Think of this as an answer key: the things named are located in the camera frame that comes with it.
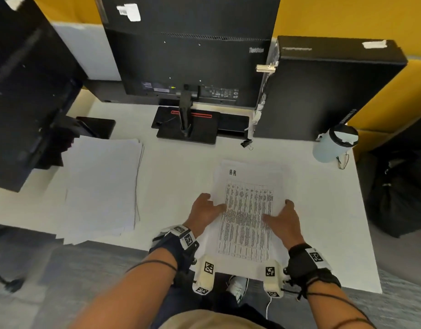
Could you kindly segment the person's left hand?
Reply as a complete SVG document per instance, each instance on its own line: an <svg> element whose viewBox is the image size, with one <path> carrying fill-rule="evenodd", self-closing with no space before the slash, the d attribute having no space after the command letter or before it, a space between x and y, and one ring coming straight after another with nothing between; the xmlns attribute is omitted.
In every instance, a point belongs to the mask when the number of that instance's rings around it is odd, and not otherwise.
<svg viewBox="0 0 421 329"><path fill-rule="evenodd" d="M201 193L194 201L187 220L182 224L191 230L195 238L201 236L208 225L222 214L212 214L213 201L209 193Z"/></svg>

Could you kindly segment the printed paper stack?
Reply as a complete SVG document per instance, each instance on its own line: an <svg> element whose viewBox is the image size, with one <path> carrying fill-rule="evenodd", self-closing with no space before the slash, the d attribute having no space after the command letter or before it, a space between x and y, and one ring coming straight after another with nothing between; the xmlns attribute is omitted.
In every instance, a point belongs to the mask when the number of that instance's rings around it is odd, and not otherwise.
<svg viewBox="0 0 421 329"><path fill-rule="evenodd" d="M284 206L283 166L224 160L214 173L211 200L225 212L198 238L196 257L208 256L217 273L263 280L270 260L288 262L288 252L263 221Z"/></svg>

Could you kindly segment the person's right forearm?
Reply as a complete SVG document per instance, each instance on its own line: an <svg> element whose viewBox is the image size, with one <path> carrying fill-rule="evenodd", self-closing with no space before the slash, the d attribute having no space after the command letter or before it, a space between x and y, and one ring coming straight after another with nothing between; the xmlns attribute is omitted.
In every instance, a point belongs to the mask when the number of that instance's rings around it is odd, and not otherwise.
<svg viewBox="0 0 421 329"><path fill-rule="evenodd" d="M376 329L334 283L313 282L306 295L317 329Z"/></svg>

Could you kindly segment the white shoe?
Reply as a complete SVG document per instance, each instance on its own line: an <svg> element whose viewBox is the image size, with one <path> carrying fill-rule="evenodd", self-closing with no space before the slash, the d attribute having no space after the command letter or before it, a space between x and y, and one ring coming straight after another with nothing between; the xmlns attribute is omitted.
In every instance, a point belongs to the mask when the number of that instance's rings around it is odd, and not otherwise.
<svg viewBox="0 0 421 329"><path fill-rule="evenodd" d="M249 281L248 278L241 276L231 276L228 280L226 292L234 296L237 305L240 305L246 295Z"/></svg>

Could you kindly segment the black flat stand base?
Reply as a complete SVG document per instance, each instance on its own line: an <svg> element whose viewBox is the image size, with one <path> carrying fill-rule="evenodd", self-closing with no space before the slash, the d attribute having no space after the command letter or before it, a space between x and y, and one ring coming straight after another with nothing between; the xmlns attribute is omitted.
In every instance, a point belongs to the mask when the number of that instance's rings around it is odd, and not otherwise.
<svg viewBox="0 0 421 329"><path fill-rule="evenodd" d="M248 116L220 113L217 136L247 138L249 121Z"/></svg>

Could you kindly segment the black monitor stand red stripe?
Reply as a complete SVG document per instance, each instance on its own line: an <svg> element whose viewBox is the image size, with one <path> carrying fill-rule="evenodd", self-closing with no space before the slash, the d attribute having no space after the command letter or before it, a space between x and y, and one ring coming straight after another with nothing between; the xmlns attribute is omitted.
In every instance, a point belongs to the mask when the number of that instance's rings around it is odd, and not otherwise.
<svg viewBox="0 0 421 329"><path fill-rule="evenodd" d="M199 97L200 88L184 85L178 92L179 107L160 106L154 117L152 128L157 129L157 138L215 145L221 113L192 111L192 103Z"/></svg>

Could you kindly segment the white cup with black lid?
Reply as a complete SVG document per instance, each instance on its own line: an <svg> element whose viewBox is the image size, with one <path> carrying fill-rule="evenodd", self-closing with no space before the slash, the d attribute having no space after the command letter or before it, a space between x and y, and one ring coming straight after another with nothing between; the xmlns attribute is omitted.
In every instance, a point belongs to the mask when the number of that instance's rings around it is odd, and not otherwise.
<svg viewBox="0 0 421 329"><path fill-rule="evenodd" d="M359 133L354 127L339 124L320 135L319 140L313 146L313 157L318 162L329 163L346 154L358 142Z"/></svg>

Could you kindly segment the beige shirt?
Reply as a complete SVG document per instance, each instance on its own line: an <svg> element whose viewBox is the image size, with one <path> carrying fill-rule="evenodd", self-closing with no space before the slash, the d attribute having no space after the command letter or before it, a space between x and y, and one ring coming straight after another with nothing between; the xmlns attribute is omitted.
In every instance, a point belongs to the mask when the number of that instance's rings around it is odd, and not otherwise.
<svg viewBox="0 0 421 329"><path fill-rule="evenodd" d="M172 316L158 329L266 329L250 320L210 310L191 310Z"/></svg>

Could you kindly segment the blank white paper stack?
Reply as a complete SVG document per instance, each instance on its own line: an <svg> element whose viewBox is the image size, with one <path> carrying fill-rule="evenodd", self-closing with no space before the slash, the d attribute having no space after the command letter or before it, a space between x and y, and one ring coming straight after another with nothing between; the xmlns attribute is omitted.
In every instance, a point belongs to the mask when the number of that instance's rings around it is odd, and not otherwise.
<svg viewBox="0 0 421 329"><path fill-rule="evenodd" d="M137 179L143 151L136 138L74 139L63 154L65 192L57 239L76 245L135 229L140 221Z"/></svg>

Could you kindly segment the clear plastic sleeve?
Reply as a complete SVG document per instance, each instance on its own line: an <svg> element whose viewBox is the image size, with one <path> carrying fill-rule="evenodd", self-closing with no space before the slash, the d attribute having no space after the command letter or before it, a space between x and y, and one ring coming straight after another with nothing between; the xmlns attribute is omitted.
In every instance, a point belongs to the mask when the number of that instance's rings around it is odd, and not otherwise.
<svg viewBox="0 0 421 329"><path fill-rule="evenodd" d="M280 59L279 42L278 42L277 38L272 38L271 45L270 45L269 52L268 52L267 61L264 65L273 64L273 65L276 66L276 69L277 69L277 67L279 65L279 59ZM260 92L259 92L259 96L258 96L257 107L255 109L255 113L254 113L254 116L253 116L252 121L251 121L252 122L252 124L251 124L252 135L254 135L256 126L259 123L259 120L261 118L262 110L265 106L265 102L266 102L266 99L267 99L266 86L267 86L268 80L272 76L272 74L270 74L270 73L262 73L262 74L263 74L263 78L262 78Z"/></svg>

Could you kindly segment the black bag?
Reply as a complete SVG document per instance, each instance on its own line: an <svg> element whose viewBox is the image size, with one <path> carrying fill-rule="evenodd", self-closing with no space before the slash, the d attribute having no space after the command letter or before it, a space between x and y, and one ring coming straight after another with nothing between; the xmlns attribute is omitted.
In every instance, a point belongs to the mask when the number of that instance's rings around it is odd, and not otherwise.
<svg viewBox="0 0 421 329"><path fill-rule="evenodd" d="M367 218L394 238L421 230L421 150L375 157L374 180L365 200Z"/></svg>

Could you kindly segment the black desktop computer case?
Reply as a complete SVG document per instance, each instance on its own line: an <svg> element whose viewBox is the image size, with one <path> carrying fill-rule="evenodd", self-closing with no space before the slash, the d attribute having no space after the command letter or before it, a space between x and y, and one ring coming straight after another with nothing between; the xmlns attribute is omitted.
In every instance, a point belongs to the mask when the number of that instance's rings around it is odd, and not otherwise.
<svg viewBox="0 0 421 329"><path fill-rule="evenodd" d="M394 40L279 36L255 138L315 141L345 124L408 63Z"/></svg>

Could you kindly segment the black monitor with label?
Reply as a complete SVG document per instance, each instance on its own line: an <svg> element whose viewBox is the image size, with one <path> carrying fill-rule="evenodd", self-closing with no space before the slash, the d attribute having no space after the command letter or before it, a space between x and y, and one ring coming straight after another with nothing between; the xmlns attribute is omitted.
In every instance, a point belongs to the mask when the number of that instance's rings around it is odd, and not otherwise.
<svg viewBox="0 0 421 329"><path fill-rule="evenodd" d="M280 0L95 0L127 95L254 108Z"/></svg>

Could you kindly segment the black chair leg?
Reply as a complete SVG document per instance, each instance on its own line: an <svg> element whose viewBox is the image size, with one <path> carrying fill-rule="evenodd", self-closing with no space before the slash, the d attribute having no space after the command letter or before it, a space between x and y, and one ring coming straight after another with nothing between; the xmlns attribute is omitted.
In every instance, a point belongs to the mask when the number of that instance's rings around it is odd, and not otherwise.
<svg viewBox="0 0 421 329"><path fill-rule="evenodd" d="M0 284L4 286L4 289L9 293L16 293L19 291L24 283L26 282L27 277L20 277L14 280L7 280L0 275Z"/></svg>

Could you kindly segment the large black monitor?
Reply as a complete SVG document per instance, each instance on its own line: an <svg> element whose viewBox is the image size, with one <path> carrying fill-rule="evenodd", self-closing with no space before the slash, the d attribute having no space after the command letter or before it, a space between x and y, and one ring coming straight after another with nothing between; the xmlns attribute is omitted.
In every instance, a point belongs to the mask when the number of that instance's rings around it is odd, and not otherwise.
<svg viewBox="0 0 421 329"><path fill-rule="evenodd" d="M21 190L86 79L34 0L0 0L0 188Z"/></svg>

